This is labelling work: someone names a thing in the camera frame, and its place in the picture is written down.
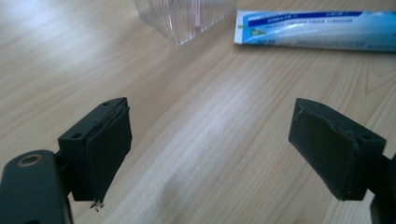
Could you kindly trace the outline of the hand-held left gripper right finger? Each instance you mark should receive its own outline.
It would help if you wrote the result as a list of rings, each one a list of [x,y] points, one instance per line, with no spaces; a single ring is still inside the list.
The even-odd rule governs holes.
[[[289,142],[341,201],[360,201],[365,177],[382,155],[386,139],[331,107],[308,99],[295,101]]]

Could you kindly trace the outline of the blue and white toothpaste tube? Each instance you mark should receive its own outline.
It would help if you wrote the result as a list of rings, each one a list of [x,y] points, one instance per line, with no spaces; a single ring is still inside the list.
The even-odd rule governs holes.
[[[234,42],[396,52],[396,11],[239,10]]]

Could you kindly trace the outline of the clear plastic cup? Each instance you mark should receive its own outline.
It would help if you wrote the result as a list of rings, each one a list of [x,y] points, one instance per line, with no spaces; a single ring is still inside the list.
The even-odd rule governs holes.
[[[236,8],[237,0],[134,0],[139,17],[176,45],[183,45]]]

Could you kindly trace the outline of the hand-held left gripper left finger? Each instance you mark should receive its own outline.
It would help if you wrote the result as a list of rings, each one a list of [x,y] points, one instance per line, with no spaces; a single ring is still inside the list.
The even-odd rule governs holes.
[[[125,97],[99,104],[58,138],[60,154],[72,170],[73,197],[102,203],[131,150],[130,107]]]

